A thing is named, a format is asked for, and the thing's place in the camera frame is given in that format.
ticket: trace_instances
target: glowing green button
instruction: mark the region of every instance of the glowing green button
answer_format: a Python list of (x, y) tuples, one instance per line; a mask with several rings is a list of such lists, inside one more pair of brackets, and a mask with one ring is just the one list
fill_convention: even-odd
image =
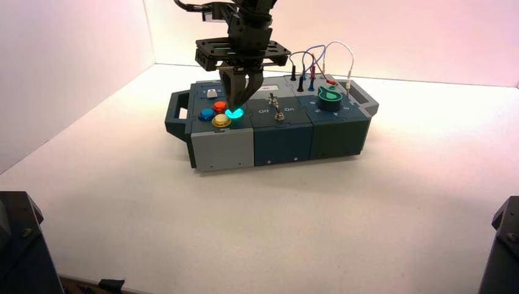
[(319, 87), (319, 98), (326, 101), (340, 101), (342, 100), (342, 95), (339, 92), (331, 91), (326, 89), (325, 87)]
[(244, 111), (241, 108), (238, 108), (235, 112), (232, 112), (230, 109), (227, 109), (225, 111), (225, 115), (227, 115), (227, 117), (229, 117), (230, 119), (241, 118), (243, 116), (243, 114), (244, 114)]

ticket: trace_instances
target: white wall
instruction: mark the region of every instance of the white wall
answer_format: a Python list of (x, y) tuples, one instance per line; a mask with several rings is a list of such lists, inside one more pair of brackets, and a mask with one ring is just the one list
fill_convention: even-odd
[(153, 63), (142, 0), (0, 1), (0, 173)]
[[(225, 24), (202, 23), (172, 0), (145, 3), (159, 63), (196, 64), (196, 39), (226, 36)], [(279, 0), (272, 14), (273, 39), (291, 51), (333, 39), (350, 44), (355, 76), (519, 82), (517, 0)], [(349, 59), (339, 47), (329, 57), (335, 61), (327, 64), (329, 73), (347, 73)]]

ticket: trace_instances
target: red terminal post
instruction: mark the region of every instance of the red terminal post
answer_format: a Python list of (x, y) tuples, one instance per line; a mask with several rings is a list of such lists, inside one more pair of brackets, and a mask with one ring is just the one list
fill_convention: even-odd
[(328, 80), (326, 79), (326, 83), (332, 85), (332, 86), (337, 86), (337, 82), (335, 80)]

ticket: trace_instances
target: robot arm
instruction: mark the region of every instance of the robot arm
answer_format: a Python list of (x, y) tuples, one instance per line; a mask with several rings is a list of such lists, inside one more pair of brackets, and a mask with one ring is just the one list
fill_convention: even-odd
[(229, 109), (239, 108), (261, 87), (265, 66), (286, 64), (290, 51), (270, 40), (269, 12), (277, 0), (233, 0), (233, 3), (203, 5), (174, 1), (188, 12), (201, 12), (204, 21), (225, 21), (229, 26), (228, 37), (196, 41), (196, 61), (207, 71), (220, 71)]

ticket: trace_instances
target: black terminal post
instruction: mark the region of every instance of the black terminal post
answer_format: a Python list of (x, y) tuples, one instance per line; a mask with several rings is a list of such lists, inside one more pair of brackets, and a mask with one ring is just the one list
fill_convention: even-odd
[(297, 81), (296, 78), (296, 66), (292, 66), (292, 77), (290, 78), (291, 81)]
[(305, 80), (303, 80), (303, 75), (301, 75), (301, 77), (299, 78), (299, 88), (297, 89), (298, 92), (302, 92), (302, 91), (305, 91), (305, 89), (303, 89), (303, 82)]
[(313, 83), (315, 81), (315, 66), (312, 67), (312, 70), (310, 72), (311, 72), (311, 74), (310, 74), (310, 87), (308, 88), (308, 90), (310, 92), (313, 92), (313, 91), (315, 91), (315, 89), (313, 88)]

